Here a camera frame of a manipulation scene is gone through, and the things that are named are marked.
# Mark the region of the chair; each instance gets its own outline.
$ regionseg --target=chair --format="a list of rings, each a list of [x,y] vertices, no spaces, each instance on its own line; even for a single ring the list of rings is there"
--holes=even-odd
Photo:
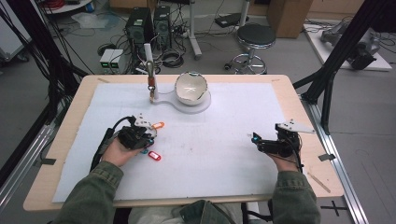
[[[246,24],[237,31],[239,43],[248,49],[248,53],[239,54],[224,65],[226,70],[232,67],[236,74],[267,74],[265,62],[254,54],[255,49],[271,48],[276,41],[276,35],[269,26],[256,23]]]

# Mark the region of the green jacket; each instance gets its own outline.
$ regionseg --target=green jacket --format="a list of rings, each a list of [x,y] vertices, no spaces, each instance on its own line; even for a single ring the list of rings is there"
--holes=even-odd
[[[119,167],[101,161],[76,184],[52,223],[112,223],[115,212],[113,200],[122,176]],[[278,174],[273,207],[275,224],[320,223],[315,193],[300,173]]]

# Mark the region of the stool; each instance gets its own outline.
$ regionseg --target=stool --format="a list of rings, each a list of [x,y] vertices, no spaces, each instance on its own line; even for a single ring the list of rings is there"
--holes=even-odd
[[[275,44],[276,35],[269,26],[246,24],[238,29],[239,43],[248,49],[248,53],[239,54],[224,65],[226,70],[232,67],[236,74],[267,74],[265,62],[257,55],[255,49],[268,49]]]

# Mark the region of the person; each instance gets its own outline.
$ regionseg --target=person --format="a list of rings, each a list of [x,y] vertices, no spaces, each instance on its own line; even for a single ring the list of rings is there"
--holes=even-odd
[[[73,188],[52,224],[113,223],[113,200],[123,176],[120,167],[139,152],[127,150],[116,137],[99,164]],[[293,157],[284,159],[277,155],[268,156],[273,159],[278,170],[272,199],[274,223],[320,223],[316,195],[306,177],[298,172]],[[242,222],[240,203],[220,203],[216,207],[224,211],[234,223]],[[133,208],[130,223],[185,223],[179,214],[181,209],[182,206]]]

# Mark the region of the computer tower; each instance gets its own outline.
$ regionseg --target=computer tower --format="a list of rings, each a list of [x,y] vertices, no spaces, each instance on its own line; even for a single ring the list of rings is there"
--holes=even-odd
[[[125,25],[126,34],[134,52],[144,52],[143,45],[154,37],[151,12],[148,7],[134,7]]]
[[[155,34],[158,35],[156,38],[157,48],[171,49],[171,8],[166,6],[155,7],[153,23]]]

